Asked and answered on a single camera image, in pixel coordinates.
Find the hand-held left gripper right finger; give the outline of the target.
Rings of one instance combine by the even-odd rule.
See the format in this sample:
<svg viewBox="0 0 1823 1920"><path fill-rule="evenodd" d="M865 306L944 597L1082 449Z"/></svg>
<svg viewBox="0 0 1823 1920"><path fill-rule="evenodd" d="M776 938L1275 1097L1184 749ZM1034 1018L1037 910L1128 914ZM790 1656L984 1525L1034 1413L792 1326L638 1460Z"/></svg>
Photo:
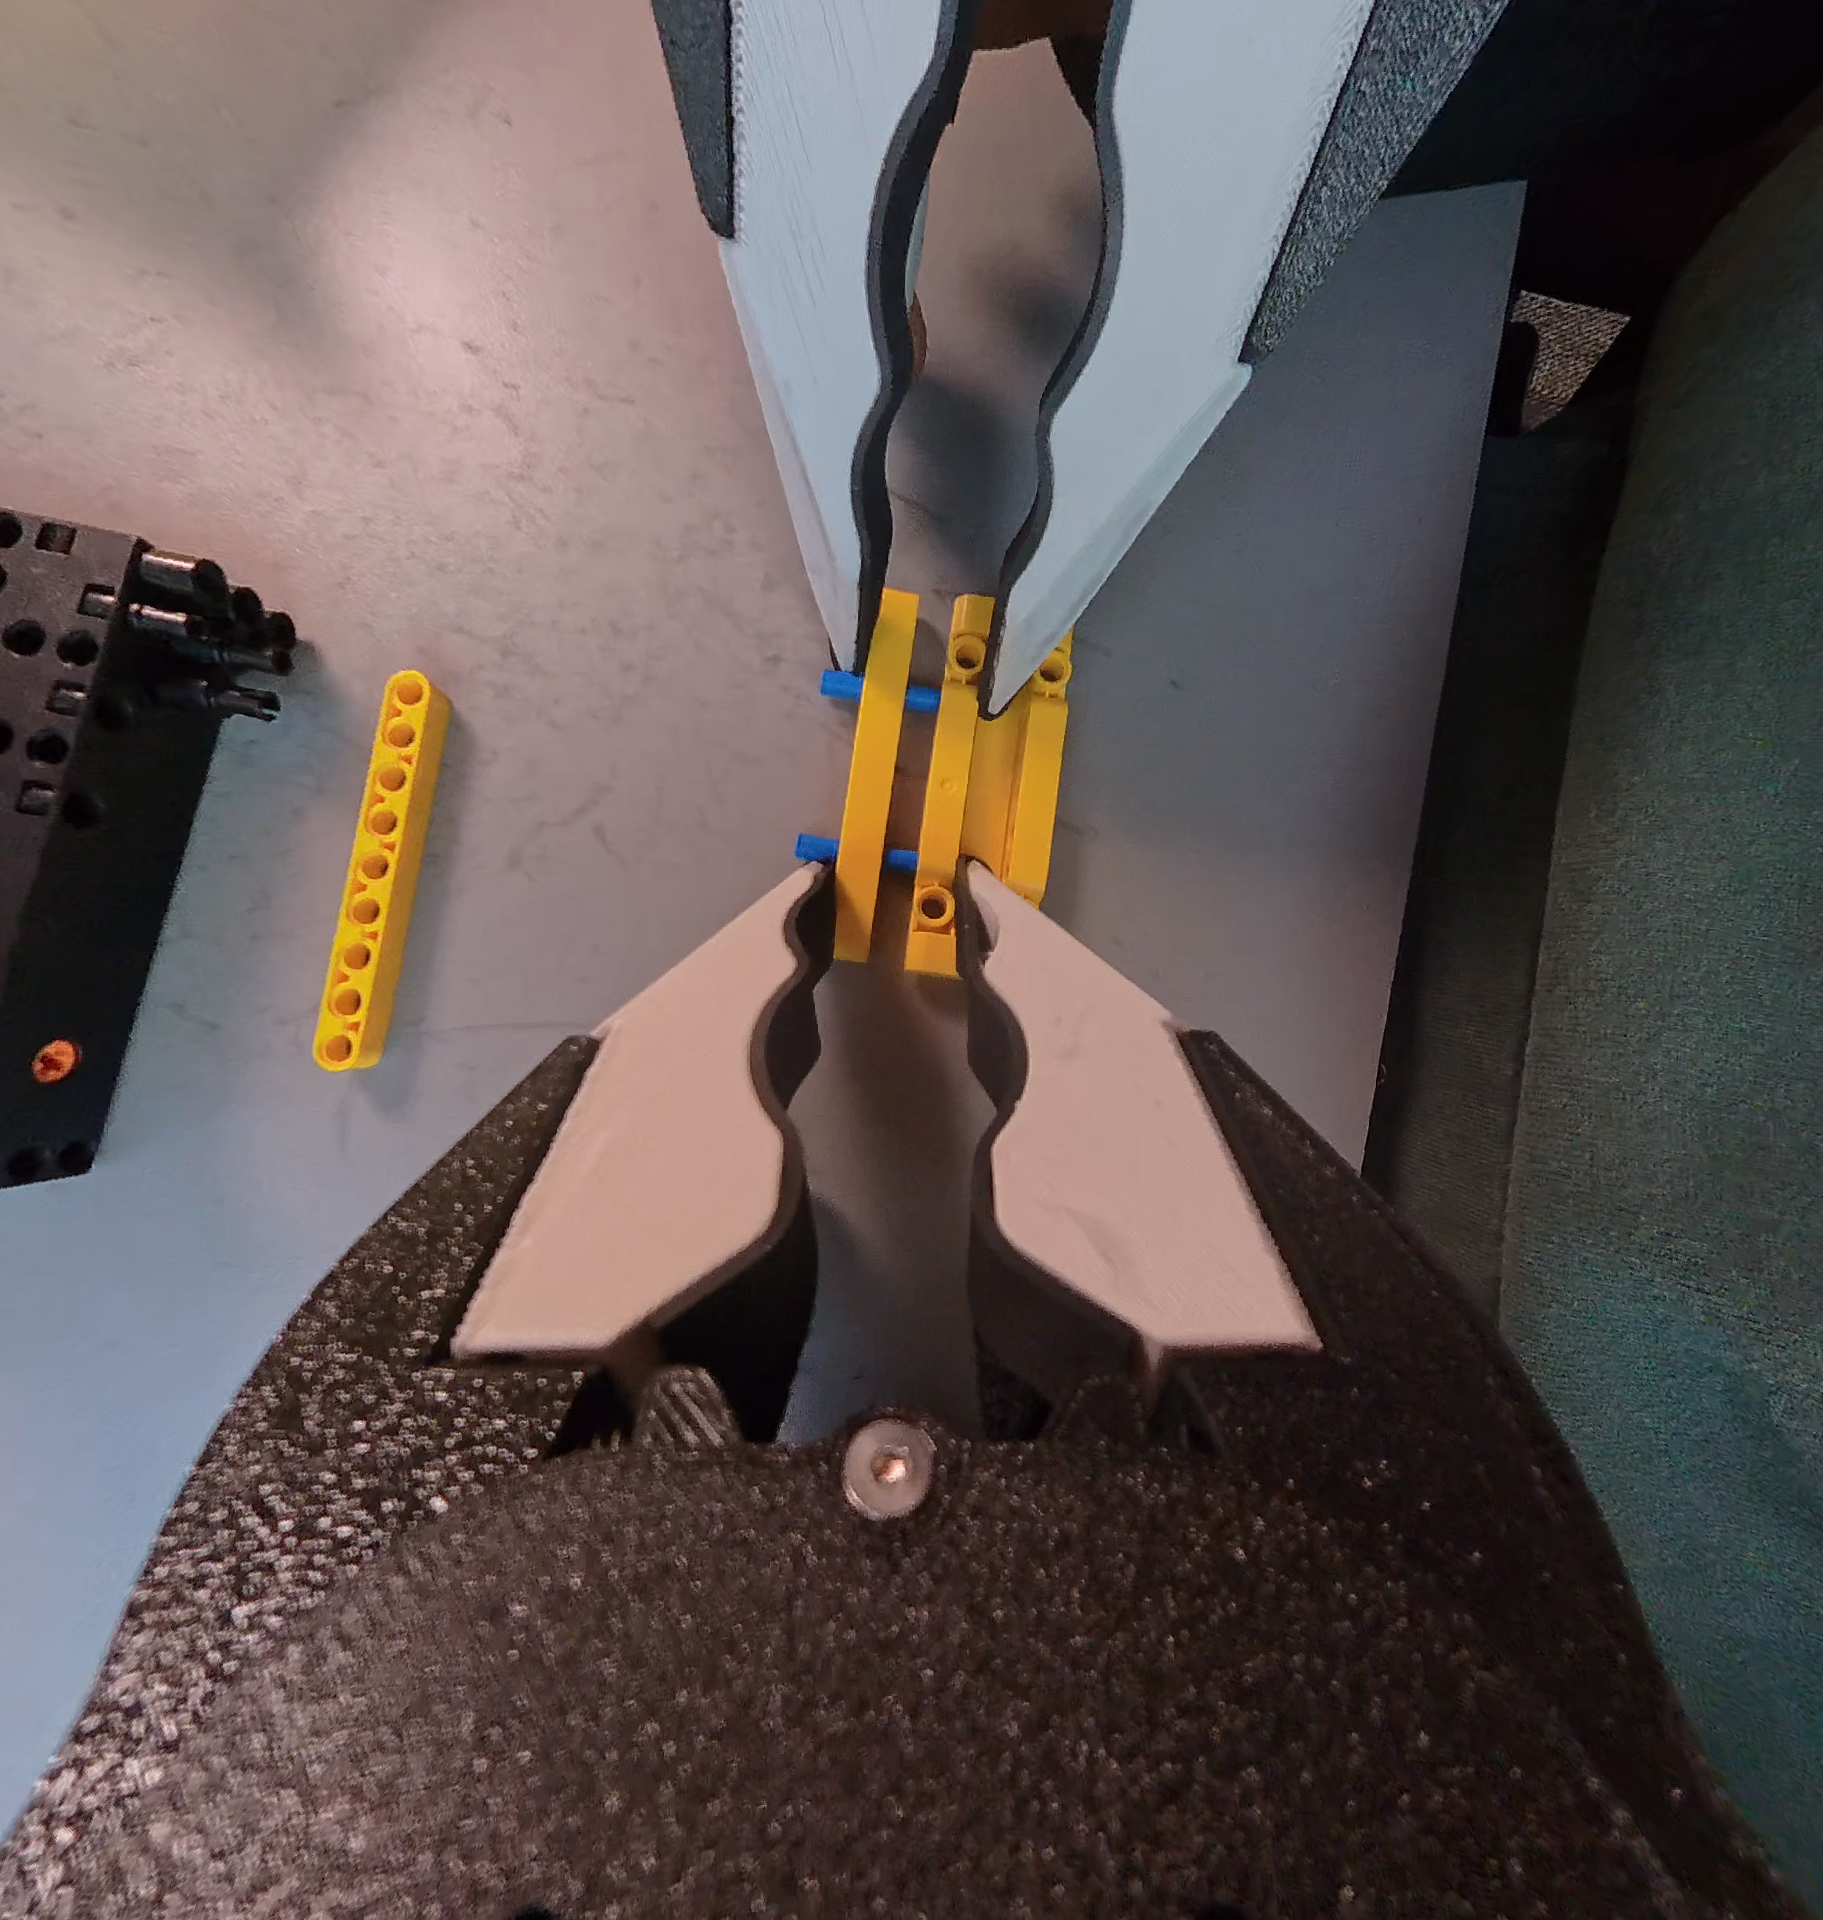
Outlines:
<svg viewBox="0 0 1823 1920"><path fill-rule="evenodd" d="M1319 1332L1192 1034L977 861L960 875L981 1421L1034 1437L1092 1379L1159 1417L1186 1364L1316 1362Z"/></svg>

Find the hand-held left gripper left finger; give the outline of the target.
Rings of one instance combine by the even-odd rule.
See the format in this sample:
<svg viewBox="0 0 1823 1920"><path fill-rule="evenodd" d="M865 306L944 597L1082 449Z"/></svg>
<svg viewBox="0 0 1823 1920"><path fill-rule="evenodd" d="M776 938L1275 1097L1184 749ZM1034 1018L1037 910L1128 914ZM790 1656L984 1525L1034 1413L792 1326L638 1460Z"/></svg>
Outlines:
<svg viewBox="0 0 1823 1920"><path fill-rule="evenodd" d="M814 1316L788 1105L817 1058L835 894L806 863L593 1033L585 1076L451 1335L461 1362L707 1370L778 1436Z"/></svg>

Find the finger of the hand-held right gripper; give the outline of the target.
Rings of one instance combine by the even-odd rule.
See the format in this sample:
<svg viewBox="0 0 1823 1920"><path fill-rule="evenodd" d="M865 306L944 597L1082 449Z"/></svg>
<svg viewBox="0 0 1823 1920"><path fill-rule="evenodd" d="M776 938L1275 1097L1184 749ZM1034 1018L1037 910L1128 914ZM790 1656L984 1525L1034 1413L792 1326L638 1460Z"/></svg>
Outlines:
<svg viewBox="0 0 1823 1920"><path fill-rule="evenodd" d="M1356 58L1366 2L1114 4L1100 260L1039 411L1039 494L995 594L1004 707L1248 379L1244 329Z"/></svg>
<svg viewBox="0 0 1823 1920"><path fill-rule="evenodd" d="M837 664L872 647L911 254L975 29L957 2L739 2L723 274Z"/></svg>

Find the long yellow lego beam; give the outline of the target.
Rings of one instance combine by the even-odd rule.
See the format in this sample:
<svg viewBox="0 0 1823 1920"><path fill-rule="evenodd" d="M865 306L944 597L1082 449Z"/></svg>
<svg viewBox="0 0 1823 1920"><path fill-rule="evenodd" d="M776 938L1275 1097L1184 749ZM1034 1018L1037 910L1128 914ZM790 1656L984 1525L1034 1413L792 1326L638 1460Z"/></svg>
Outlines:
<svg viewBox="0 0 1823 1920"><path fill-rule="evenodd" d="M319 1003L321 1069L372 1067L385 1049L447 719L429 675L388 680Z"/></svg>

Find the yellow lego panel piece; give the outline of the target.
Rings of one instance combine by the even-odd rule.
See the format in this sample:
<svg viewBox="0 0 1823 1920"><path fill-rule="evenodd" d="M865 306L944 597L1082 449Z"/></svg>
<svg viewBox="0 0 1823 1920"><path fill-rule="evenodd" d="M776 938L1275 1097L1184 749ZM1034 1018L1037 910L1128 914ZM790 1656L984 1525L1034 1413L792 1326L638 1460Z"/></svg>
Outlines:
<svg viewBox="0 0 1823 1920"><path fill-rule="evenodd" d="M952 603L944 682L924 793L909 973L957 973L955 876L984 863L1031 904L1046 894L1066 738L1068 636L995 717L978 716L993 603Z"/></svg>

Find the yellow lego beam with pins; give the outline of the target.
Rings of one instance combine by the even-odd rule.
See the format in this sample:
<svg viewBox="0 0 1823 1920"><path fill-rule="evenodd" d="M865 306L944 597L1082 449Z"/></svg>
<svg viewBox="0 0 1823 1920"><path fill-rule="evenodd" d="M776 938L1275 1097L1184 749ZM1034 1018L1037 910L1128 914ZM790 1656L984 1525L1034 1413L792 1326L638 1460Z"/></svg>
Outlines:
<svg viewBox="0 0 1823 1920"><path fill-rule="evenodd" d="M850 780L835 843L800 835L796 854L834 865L834 958L865 962L872 954L874 910L886 869L915 872L916 854L892 854L886 844L888 802L896 780L904 713L935 713L940 694L909 683L918 597L885 589L874 643L862 675L829 669L821 693L856 705Z"/></svg>

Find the black lego base block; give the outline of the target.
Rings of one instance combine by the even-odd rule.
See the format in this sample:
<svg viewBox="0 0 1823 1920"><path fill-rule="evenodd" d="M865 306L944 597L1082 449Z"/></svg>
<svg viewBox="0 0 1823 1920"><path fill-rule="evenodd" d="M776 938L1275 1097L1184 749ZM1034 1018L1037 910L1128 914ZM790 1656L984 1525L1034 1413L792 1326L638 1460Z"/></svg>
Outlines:
<svg viewBox="0 0 1823 1920"><path fill-rule="evenodd" d="M0 1187L89 1169L220 727L296 650L208 560L0 507Z"/></svg>

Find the person's black pants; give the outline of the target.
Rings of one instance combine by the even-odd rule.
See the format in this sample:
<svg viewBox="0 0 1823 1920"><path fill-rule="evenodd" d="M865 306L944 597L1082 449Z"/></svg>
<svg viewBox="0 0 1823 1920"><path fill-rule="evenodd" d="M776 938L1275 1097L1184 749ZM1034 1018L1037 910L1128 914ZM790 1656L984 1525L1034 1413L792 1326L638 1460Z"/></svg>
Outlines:
<svg viewBox="0 0 1823 1920"><path fill-rule="evenodd" d="M1514 2L1391 195L1525 179L1517 287L1653 312L1823 112L1823 2Z"/></svg>

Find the grey fabric chair seat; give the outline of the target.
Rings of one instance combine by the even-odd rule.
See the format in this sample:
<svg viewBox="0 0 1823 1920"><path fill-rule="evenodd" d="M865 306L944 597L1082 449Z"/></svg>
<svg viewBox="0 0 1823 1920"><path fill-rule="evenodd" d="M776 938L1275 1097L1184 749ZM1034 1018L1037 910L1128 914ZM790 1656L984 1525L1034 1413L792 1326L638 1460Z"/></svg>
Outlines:
<svg viewBox="0 0 1823 1920"><path fill-rule="evenodd" d="M1628 315L1517 292L1500 341L1488 433L1522 435L1560 414L1628 326Z"/></svg>

